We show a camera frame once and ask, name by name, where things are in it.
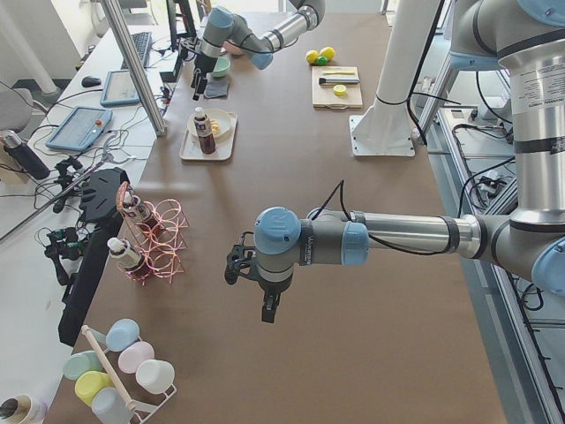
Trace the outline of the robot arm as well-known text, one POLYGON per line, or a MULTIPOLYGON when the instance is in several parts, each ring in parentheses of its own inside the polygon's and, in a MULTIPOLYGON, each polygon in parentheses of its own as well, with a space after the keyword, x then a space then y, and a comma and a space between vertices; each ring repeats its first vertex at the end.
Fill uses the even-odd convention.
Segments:
POLYGON ((192 99, 198 101, 204 94, 207 76, 214 70, 225 42, 235 43, 256 68, 263 70, 273 61, 274 53, 286 48, 300 35, 314 30, 325 16, 323 0, 301 0, 291 4, 296 11, 263 34, 253 32, 242 16, 221 6, 213 8, 200 43, 195 48, 192 99))
POLYGON ((423 216, 326 207, 305 218, 283 207, 256 220, 253 271, 273 322, 297 265, 360 265, 373 248, 459 254, 492 263, 539 288, 564 292, 564 4, 460 1, 451 62, 508 71, 517 205, 507 214, 423 216))

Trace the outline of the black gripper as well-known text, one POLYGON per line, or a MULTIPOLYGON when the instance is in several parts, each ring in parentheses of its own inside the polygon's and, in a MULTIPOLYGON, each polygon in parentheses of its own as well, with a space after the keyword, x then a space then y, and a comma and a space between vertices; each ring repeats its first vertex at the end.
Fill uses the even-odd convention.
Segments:
POLYGON ((283 271, 267 270, 259 266, 258 272, 259 285, 264 291, 261 320, 263 322, 274 322, 281 293, 291 285, 294 266, 291 265, 283 271))
POLYGON ((204 53, 197 53, 194 59, 194 71, 191 88, 193 89, 193 100, 199 99, 199 94, 205 92, 207 86, 207 75, 215 69, 217 57, 209 57, 204 53))

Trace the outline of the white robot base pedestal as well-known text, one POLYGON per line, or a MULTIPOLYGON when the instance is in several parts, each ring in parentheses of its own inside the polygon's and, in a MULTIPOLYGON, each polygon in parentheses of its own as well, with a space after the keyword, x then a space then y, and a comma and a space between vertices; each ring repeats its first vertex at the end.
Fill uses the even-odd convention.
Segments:
POLYGON ((440 0, 398 3, 373 105, 350 117, 353 155, 415 155, 408 106, 442 7, 440 0))

